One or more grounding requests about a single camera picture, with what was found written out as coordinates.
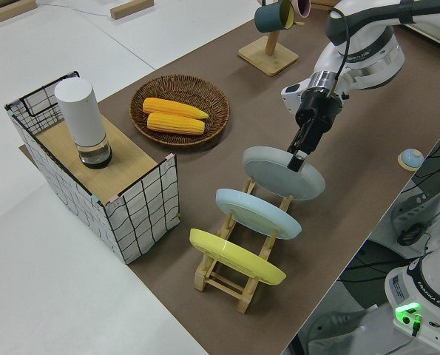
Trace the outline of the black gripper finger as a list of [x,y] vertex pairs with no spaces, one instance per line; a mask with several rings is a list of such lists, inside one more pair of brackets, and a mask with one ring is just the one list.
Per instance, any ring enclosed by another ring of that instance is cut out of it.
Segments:
[[311,154],[318,146],[323,131],[320,127],[311,127],[305,136],[305,153]]
[[302,126],[287,149],[287,152],[292,154],[287,167],[294,172],[300,170],[303,162],[309,154],[306,138],[307,129],[305,126]]

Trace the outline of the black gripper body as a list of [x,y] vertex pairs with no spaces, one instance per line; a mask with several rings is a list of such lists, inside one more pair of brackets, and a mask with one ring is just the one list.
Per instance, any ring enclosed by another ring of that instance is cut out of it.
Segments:
[[326,91],[308,89],[301,94],[295,119],[300,128],[318,119],[324,123],[326,129],[330,129],[342,106],[342,101],[337,95],[328,96]]

